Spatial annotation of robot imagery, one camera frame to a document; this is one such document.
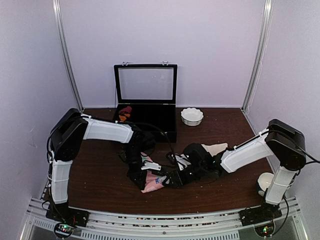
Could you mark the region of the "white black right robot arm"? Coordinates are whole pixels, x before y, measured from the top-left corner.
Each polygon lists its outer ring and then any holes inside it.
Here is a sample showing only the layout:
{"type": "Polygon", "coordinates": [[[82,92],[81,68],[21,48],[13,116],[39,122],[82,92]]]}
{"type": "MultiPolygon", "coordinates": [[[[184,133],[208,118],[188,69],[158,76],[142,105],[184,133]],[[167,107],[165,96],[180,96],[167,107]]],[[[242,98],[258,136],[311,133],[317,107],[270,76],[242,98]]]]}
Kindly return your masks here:
{"type": "Polygon", "coordinates": [[[271,164],[273,178],[264,195],[265,203],[256,210],[259,220],[268,220],[275,212],[295,176],[306,165],[306,141],[296,128],[272,119],[256,136],[238,146],[227,143],[191,143],[183,150],[181,160],[187,165],[166,174],[162,184],[179,188],[213,173],[217,178],[231,174],[261,159],[278,160],[271,164]]]}

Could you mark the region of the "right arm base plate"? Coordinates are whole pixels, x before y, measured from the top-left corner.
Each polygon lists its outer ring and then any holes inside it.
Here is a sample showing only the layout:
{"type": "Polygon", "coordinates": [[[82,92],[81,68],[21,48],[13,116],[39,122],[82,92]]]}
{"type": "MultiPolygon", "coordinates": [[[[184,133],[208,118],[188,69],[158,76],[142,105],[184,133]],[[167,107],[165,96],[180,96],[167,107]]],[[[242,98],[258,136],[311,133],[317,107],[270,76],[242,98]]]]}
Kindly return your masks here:
{"type": "Polygon", "coordinates": [[[255,225],[282,216],[279,205],[262,203],[257,207],[249,207],[238,212],[242,226],[255,225]]]}

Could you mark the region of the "pink mint patterned sock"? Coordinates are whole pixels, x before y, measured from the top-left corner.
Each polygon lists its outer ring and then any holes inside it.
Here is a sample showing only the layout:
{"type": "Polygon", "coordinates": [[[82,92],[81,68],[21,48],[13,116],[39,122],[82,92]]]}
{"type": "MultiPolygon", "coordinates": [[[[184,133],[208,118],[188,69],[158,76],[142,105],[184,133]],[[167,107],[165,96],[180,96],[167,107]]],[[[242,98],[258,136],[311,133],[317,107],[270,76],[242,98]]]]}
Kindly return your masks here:
{"type": "MultiPolygon", "coordinates": [[[[141,152],[142,162],[149,161],[153,162],[152,159],[144,152],[141,152]]],[[[147,170],[145,189],[141,190],[142,193],[149,193],[163,188],[163,180],[166,178],[165,175],[161,176],[159,173],[155,173],[157,170],[147,170]]]]}

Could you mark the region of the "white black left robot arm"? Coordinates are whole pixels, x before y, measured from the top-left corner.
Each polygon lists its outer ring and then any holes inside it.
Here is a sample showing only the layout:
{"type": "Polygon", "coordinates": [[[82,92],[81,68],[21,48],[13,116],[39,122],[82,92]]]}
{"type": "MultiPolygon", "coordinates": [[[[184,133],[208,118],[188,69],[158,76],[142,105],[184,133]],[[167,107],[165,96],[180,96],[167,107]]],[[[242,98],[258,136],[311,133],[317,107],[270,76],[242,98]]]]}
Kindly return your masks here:
{"type": "Polygon", "coordinates": [[[140,171],[143,167],[141,153],[152,149],[156,140],[148,131],[134,123],[94,118],[70,108],[53,127],[48,137],[47,153],[51,169],[51,197],[55,205],[52,213],[61,222],[72,218],[68,202],[69,178],[72,164],[84,156],[85,147],[94,143],[123,144],[125,160],[140,171]]]}

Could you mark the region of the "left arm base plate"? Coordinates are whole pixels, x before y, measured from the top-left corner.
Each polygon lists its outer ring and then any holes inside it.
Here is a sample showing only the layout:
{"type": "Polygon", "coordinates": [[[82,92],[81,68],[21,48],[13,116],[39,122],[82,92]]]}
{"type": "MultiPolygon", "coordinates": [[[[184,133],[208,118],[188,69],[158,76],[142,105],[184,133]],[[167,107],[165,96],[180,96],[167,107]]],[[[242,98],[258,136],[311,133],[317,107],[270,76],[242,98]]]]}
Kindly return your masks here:
{"type": "Polygon", "coordinates": [[[70,208],[69,203],[55,204],[51,202],[46,212],[46,218],[71,226],[86,227],[90,213],[86,210],[70,208]]]}

